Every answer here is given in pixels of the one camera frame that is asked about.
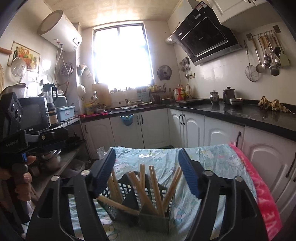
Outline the person's left hand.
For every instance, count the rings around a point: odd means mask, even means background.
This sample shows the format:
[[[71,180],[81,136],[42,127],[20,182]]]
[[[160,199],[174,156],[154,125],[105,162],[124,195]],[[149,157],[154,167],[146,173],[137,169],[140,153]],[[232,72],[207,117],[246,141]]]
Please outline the person's left hand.
[[[1,180],[9,180],[12,175],[9,172],[8,169],[4,169],[4,167],[7,167],[8,164],[11,162],[11,159],[4,160],[1,159]],[[20,184],[16,185],[15,193],[17,194],[17,198],[20,201],[30,201],[31,200],[31,182],[32,182],[32,176],[29,172],[26,172],[22,175],[22,181]]]

